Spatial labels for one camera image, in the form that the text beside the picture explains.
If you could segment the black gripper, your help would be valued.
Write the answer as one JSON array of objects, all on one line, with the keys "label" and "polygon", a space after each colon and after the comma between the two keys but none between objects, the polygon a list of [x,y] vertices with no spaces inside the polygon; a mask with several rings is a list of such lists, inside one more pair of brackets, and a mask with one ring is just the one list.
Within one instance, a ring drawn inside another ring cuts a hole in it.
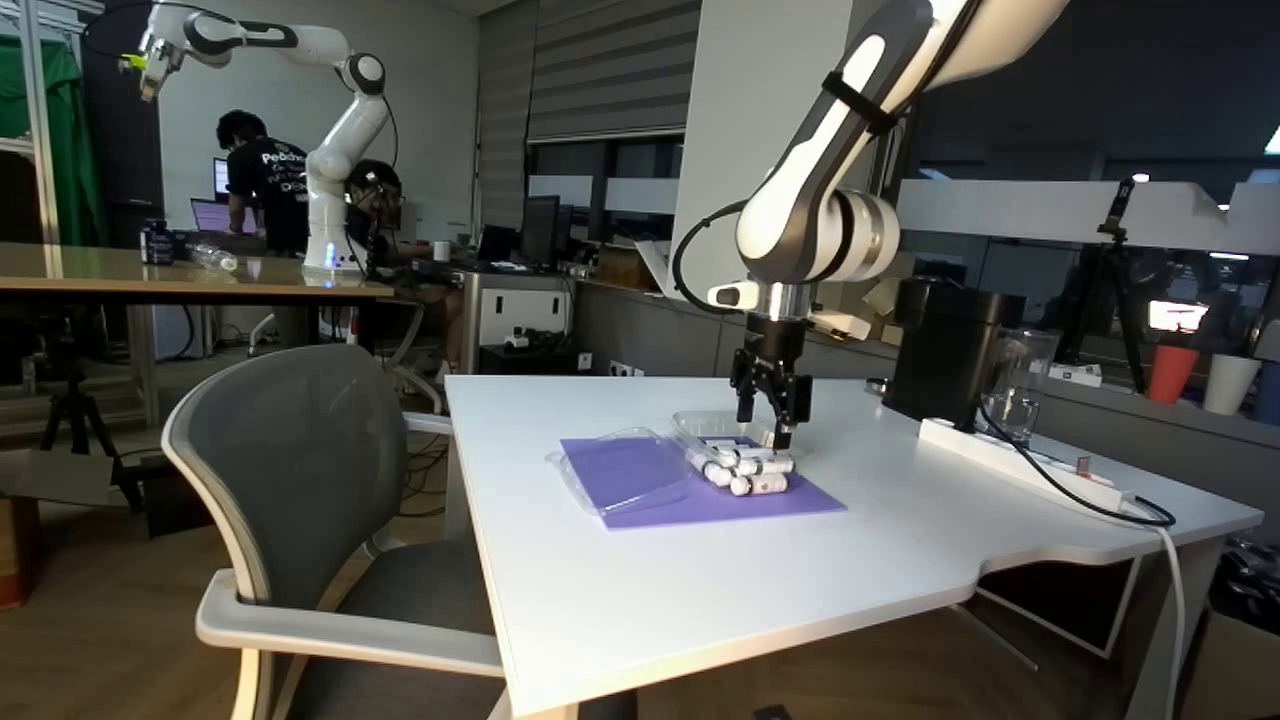
[{"label": "black gripper", "polygon": [[753,419],[754,394],[771,401],[776,444],[786,450],[813,415],[813,382],[795,372],[806,334],[803,285],[743,279],[737,310],[746,317],[743,347],[731,359],[737,426]]}]

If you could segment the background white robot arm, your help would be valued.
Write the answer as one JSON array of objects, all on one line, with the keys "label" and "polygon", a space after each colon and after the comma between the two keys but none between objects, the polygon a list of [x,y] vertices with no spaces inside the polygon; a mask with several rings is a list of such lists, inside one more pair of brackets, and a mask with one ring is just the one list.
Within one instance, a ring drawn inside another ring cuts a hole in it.
[{"label": "background white robot arm", "polygon": [[311,147],[272,138],[250,114],[226,114],[214,139],[226,153],[232,228],[254,218],[272,254],[295,258],[307,278],[353,278],[354,240],[343,228],[343,179],[386,126],[386,69],[354,51],[338,27],[226,15],[192,0],[156,0],[135,49],[140,91],[156,96],[186,60],[325,69],[348,90],[343,114]]}]

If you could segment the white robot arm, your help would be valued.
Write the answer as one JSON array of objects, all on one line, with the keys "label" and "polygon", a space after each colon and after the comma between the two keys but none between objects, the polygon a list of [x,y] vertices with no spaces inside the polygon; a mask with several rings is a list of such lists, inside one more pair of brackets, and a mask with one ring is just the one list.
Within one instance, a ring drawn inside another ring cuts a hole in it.
[{"label": "white robot arm", "polygon": [[803,334],[821,319],[825,279],[874,279],[898,247],[898,220],[880,197],[849,197],[849,169],[930,90],[1014,63],[1067,0],[885,0],[825,77],[780,161],[738,203],[743,278],[710,301],[743,313],[731,357],[737,419],[771,403],[771,450],[813,415],[813,382],[795,372]]}]

